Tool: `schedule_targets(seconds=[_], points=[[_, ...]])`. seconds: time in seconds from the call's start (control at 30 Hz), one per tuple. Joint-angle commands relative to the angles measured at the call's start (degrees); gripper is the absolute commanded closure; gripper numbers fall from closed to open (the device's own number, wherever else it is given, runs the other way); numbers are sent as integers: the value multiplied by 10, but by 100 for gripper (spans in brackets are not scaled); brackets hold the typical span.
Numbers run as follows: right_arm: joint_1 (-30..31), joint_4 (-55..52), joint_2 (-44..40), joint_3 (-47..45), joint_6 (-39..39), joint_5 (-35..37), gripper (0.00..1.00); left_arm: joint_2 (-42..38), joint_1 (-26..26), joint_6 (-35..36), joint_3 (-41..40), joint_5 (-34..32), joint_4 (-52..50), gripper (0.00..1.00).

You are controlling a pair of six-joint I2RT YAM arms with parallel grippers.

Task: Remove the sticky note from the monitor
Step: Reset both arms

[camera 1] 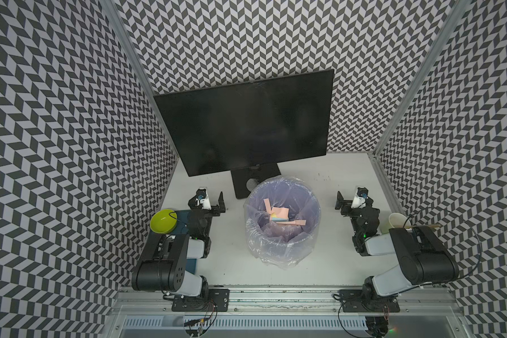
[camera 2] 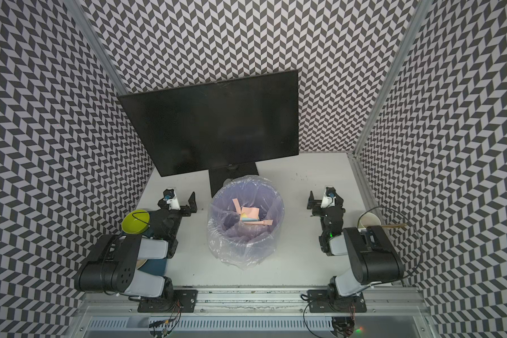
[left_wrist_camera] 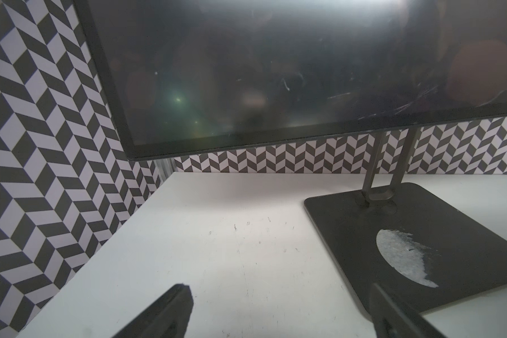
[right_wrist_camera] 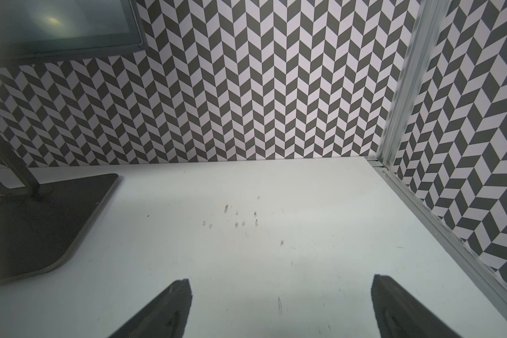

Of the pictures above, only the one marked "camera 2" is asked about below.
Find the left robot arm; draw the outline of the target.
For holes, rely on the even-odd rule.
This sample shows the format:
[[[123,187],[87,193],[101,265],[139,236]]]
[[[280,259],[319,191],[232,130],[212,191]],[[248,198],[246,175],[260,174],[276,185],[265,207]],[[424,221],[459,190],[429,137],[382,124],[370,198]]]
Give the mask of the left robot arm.
[[[196,194],[181,205],[174,189],[166,189],[155,211],[129,214],[143,227],[135,234],[102,235],[81,263],[74,287],[80,292],[122,294],[140,300],[174,300],[173,283],[162,273],[153,275],[137,268],[141,260],[173,258],[182,219],[198,211]]]

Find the pink square sticky note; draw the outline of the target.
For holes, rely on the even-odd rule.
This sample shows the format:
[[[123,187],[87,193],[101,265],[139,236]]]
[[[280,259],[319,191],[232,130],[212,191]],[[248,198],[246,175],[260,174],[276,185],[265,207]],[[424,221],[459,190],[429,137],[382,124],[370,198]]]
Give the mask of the pink square sticky note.
[[[260,212],[260,209],[256,208],[256,207],[242,207],[241,215],[247,215],[249,217],[259,219],[259,212]]]

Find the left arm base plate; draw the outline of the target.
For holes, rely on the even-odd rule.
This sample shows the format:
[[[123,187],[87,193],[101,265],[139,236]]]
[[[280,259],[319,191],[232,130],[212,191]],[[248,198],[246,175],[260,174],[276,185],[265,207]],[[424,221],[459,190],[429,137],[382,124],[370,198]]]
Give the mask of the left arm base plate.
[[[198,290],[179,289],[174,290],[170,297],[163,295],[157,298],[142,297],[139,300],[138,313],[193,313],[197,304]]]

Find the pink narrow sticky note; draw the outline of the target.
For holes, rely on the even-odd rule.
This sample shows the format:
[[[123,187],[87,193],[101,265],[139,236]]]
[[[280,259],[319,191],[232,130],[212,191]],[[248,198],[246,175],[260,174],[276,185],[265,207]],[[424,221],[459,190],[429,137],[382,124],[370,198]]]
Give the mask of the pink narrow sticky note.
[[[238,199],[233,199],[232,202],[233,202],[233,205],[235,207],[236,212],[238,214],[241,214],[242,213],[242,207],[240,206]]]
[[[245,222],[247,225],[263,225],[263,226],[271,226],[273,225],[273,220],[263,220],[263,221],[247,221]]]

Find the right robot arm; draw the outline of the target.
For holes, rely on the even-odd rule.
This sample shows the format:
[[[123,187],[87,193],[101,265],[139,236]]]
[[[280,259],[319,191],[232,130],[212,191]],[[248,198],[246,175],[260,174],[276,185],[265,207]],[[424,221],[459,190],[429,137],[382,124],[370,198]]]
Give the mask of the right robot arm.
[[[345,256],[349,269],[331,278],[326,299],[335,303],[359,296],[370,287],[393,283],[404,278],[400,255],[384,231],[385,226],[373,214],[376,206],[364,211],[354,227],[344,225],[344,200],[334,187],[327,187],[321,199],[309,193],[306,208],[320,220],[318,237],[327,256]]]

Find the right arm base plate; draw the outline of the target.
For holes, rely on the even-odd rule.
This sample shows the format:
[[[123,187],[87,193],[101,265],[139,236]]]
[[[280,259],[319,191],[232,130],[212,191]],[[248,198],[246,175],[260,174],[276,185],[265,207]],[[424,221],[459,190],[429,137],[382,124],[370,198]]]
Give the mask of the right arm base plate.
[[[366,313],[366,301],[363,294],[341,297],[338,294],[332,299],[328,290],[308,290],[301,298],[308,304],[311,313]]]

